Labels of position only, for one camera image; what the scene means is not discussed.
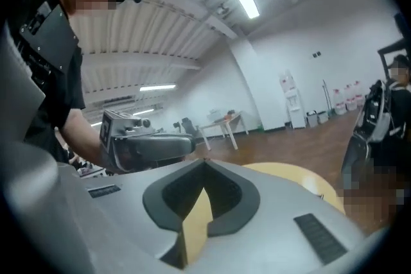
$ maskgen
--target person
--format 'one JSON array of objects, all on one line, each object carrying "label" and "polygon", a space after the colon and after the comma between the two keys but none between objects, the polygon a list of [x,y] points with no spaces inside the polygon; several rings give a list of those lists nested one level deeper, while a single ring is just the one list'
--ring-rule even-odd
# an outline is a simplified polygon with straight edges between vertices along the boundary
[{"label": "person", "polygon": [[80,169],[82,167],[80,157],[75,154],[71,148],[68,148],[67,153],[69,157],[69,164],[76,168],[76,170]]},{"label": "person", "polygon": [[387,85],[398,84],[392,91],[391,114],[395,127],[404,127],[393,136],[386,136],[373,147],[374,167],[391,167],[410,177],[411,166],[411,92],[407,86],[411,79],[411,63],[405,55],[397,55],[389,66]]},{"label": "person", "polygon": [[[115,9],[124,0],[22,0],[7,18],[10,34],[17,45],[19,29],[34,17],[39,6],[47,1],[51,9],[60,5],[67,18],[86,15],[94,10]],[[77,47],[67,74],[52,72],[43,90],[45,99],[27,131],[25,142],[48,151],[57,162],[69,163],[67,151],[55,136],[55,127],[70,148],[80,157],[99,166],[102,163],[98,132],[82,115],[85,103],[82,95],[82,50]]]}]

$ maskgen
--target black panel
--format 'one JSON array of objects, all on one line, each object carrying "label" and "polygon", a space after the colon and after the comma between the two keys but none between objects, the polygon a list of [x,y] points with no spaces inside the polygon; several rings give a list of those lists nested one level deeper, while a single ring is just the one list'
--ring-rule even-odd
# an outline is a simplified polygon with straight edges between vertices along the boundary
[{"label": "black panel", "polygon": [[347,249],[313,214],[296,217],[294,221],[325,265],[347,252]]},{"label": "black panel", "polygon": [[[207,236],[233,234],[243,228],[256,214],[260,196],[249,180],[207,161],[204,188],[216,217],[208,224]],[[222,186],[215,183],[219,180]]]},{"label": "black panel", "polygon": [[184,239],[184,233],[181,232],[177,236],[177,240],[170,250],[161,257],[161,261],[164,261],[166,264],[179,268],[180,270],[184,269],[187,266],[187,250],[186,250],[186,241]]},{"label": "black panel", "polygon": [[258,210],[260,196],[253,183],[203,160],[154,182],[144,192],[143,204],[158,227],[180,233],[203,188],[214,218],[208,224],[209,237],[237,232]]},{"label": "black panel", "polygon": [[203,166],[196,166],[162,190],[164,202],[182,220],[188,216],[203,189],[203,170]]},{"label": "black panel", "polygon": [[67,74],[78,39],[60,5],[47,16],[35,35],[28,29],[20,30],[20,34],[47,63]]},{"label": "black panel", "polygon": [[105,196],[108,194],[112,194],[115,192],[121,191],[121,189],[117,185],[110,185],[105,187],[100,187],[98,189],[91,189],[89,190],[89,194],[93,199],[99,198],[100,196]]},{"label": "black panel", "polygon": [[109,150],[109,137],[110,129],[112,126],[112,118],[110,118],[106,112],[103,114],[103,119],[101,120],[100,128],[100,142],[103,144],[106,151]]},{"label": "black panel", "polygon": [[211,166],[204,168],[204,176],[204,188],[210,199],[214,219],[231,211],[240,203],[243,193],[237,182]]},{"label": "black panel", "polygon": [[[172,230],[177,233],[182,232],[182,222],[185,219],[184,214],[189,214],[194,207],[203,186],[201,181],[197,181],[198,185],[196,185],[195,180],[189,183],[190,177],[197,177],[197,171],[194,171],[193,175],[190,175],[190,172],[197,167],[201,169],[202,164],[203,160],[194,161],[189,166],[157,180],[144,191],[143,205],[147,214],[158,227],[165,230]],[[175,181],[179,181],[179,183],[174,185],[176,192],[173,191],[173,189],[169,189],[169,192],[172,195],[167,198],[167,201],[164,200],[163,191]],[[189,184],[192,190],[184,189],[183,194],[182,184],[184,182]],[[177,205],[178,202],[181,202],[184,206]]]}]

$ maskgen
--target black sensor strip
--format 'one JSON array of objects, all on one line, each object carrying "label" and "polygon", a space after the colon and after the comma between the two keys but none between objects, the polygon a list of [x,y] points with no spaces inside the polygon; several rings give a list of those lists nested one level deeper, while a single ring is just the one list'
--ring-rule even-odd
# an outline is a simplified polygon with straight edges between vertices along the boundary
[{"label": "black sensor strip", "polygon": [[99,198],[100,196],[105,196],[108,194],[112,194],[114,192],[118,192],[121,189],[117,185],[109,185],[109,186],[103,186],[103,187],[98,187],[96,189],[89,189],[88,192],[90,193],[91,197],[93,199]]},{"label": "black sensor strip", "polygon": [[313,214],[296,217],[294,221],[324,265],[335,261],[347,252],[347,249]]}]

